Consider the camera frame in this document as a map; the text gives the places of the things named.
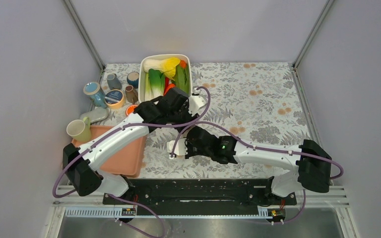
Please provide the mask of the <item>orange mug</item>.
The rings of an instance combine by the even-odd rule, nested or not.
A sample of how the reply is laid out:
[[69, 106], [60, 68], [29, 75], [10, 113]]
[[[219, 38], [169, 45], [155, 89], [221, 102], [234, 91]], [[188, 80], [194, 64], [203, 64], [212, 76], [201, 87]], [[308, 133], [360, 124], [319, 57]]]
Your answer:
[[135, 105], [135, 104], [128, 106], [127, 109], [125, 110], [125, 115], [129, 116], [130, 114], [132, 114], [134, 112], [135, 108], [137, 108], [137, 107], [138, 107], [138, 105]]

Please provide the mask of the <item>brown mug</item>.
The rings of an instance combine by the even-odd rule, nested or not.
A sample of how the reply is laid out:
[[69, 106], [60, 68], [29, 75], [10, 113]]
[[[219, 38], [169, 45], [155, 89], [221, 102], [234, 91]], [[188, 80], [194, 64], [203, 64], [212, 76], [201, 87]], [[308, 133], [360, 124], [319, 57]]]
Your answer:
[[129, 85], [125, 88], [125, 96], [129, 103], [136, 104], [138, 102], [138, 94], [136, 89]]

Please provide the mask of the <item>light blue glazed mug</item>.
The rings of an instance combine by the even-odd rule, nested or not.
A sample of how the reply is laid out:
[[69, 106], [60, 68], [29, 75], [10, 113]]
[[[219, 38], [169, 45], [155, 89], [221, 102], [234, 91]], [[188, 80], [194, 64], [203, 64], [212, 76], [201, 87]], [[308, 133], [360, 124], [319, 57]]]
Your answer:
[[89, 82], [83, 87], [83, 93], [87, 95], [95, 107], [107, 108], [105, 94], [98, 82]]

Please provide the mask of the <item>light green mug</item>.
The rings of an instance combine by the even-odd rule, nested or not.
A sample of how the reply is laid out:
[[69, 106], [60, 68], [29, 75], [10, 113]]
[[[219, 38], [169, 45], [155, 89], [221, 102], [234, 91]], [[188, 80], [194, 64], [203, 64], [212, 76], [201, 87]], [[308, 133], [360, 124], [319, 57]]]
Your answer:
[[85, 143], [90, 141], [92, 137], [90, 118], [84, 117], [83, 119], [71, 121], [66, 127], [66, 132], [71, 138], [79, 142]]

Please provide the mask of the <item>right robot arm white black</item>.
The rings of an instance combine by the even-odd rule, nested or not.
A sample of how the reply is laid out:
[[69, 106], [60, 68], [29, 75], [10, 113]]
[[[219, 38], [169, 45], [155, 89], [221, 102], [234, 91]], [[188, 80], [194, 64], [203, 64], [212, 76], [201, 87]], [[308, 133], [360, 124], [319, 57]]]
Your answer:
[[256, 145], [232, 136], [217, 137], [199, 126], [190, 129], [185, 138], [187, 158], [198, 155], [220, 164], [262, 164], [287, 170], [268, 179], [264, 196], [271, 204], [302, 189], [329, 191], [331, 157], [313, 140], [291, 146]]

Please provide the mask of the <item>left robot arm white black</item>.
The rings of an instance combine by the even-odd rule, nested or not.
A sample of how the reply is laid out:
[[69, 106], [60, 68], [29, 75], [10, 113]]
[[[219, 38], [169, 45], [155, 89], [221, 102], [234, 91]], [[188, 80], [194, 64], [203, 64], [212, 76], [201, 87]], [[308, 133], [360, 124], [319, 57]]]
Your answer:
[[98, 191], [114, 195], [123, 204], [130, 203], [134, 191], [126, 180], [101, 170], [101, 166], [124, 147], [157, 128], [182, 128], [191, 124], [196, 121], [198, 111], [209, 102], [200, 95], [189, 96], [176, 87], [164, 96], [142, 102], [101, 136], [79, 147], [72, 143], [67, 145], [63, 149], [63, 174], [79, 196]]

